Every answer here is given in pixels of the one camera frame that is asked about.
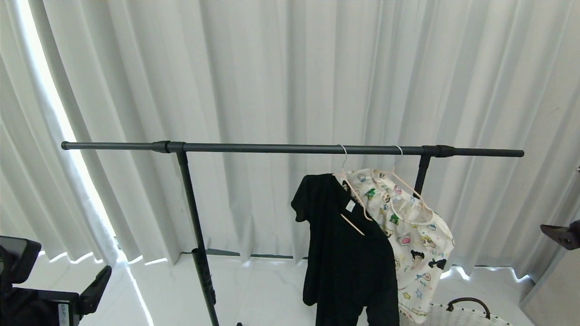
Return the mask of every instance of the curtain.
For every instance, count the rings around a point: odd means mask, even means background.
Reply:
[[[574,1],[30,1],[80,142],[446,144],[524,158],[433,159],[424,198],[451,262],[541,275],[541,223],[578,205]],[[190,153],[208,248],[307,255],[289,202],[342,155]],[[175,156],[84,154],[129,259],[194,246]],[[418,157],[349,155],[413,183]]]
[[[74,159],[59,149],[54,101],[40,83],[17,3],[2,1],[0,15],[0,234],[38,241],[49,258],[92,252],[115,262]]]

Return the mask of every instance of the black garment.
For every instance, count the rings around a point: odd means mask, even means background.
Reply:
[[[316,326],[354,326],[363,306],[370,326],[398,326],[393,248],[379,225],[364,217],[350,192],[332,174],[308,175],[291,205],[297,222],[310,223],[302,299],[309,306],[318,303]]]

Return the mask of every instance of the basket handle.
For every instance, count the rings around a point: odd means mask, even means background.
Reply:
[[[473,301],[473,302],[479,303],[480,305],[483,306],[483,309],[485,310],[485,317],[487,319],[491,319],[490,309],[485,305],[485,303],[483,303],[483,301],[476,299],[476,298],[459,298],[459,299],[452,300],[449,303],[447,303],[447,311],[453,311],[453,305],[458,303],[458,302],[463,302],[463,301]]]

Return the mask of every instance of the black metal rod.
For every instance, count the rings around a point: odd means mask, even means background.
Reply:
[[[189,165],[187,162],[187,153],[184,151],[178,151],[177,161],[179,162],[179,168],[182,174],[183,187],[185,188],[185,195],[187,197],[187,204],[189,205],[189,213],[191,215],[191,222],[193,223],[193,231],[197,242],[197,249],[191,251],[194,257],[195,269],[197,271],[197,276],[200,279],[201,289],[204,293],[205,305],[208,308],[209,319],[212,322],[212,326],[219,326],[218,315],[214,307],[216,303],[215,291],[213,290],[208,257],[205,252],[204,235],[201,231],[200,216],[197,212],[197,205],[195,203],[195,195],[193,193],[193,185],[191,183],[191,175],[189,173]]]
[[[178,151],[218,152],[218,153],[287,153],[287,154],[344,154],[339,145],[292,145],[292,144],[213,144],[213,143],[69,143],[61,144],[64,150],[152,150],[161,153]],[[429,155],[432,157],[493,156],[522,157],[523,150],[503,150],[487,148],[454,148],[451,146],[401,146],[403,155]],[[345,145],[349,154],[400,155],[397,146],[351,146]]]
[[[425,176],[427,176],[427,169],[429,169],[430,160],[431,156],[428,155],[422,155],[419,160],[419,172],[417,172],[417,179],[415,179],[415,191],[418,194],[421,194],[421,191],[423,191],[423,184],[425,183]]]

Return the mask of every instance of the white label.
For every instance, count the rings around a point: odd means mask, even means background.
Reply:
[[[351,201],[349,201],[349,204],[346,205],[346,210],[352,213],[353,208],[354,208],[354,201],[351,200]]]
[[[68,305],[66,303],[59,303],[59,325],[70,326],[69,320]]]

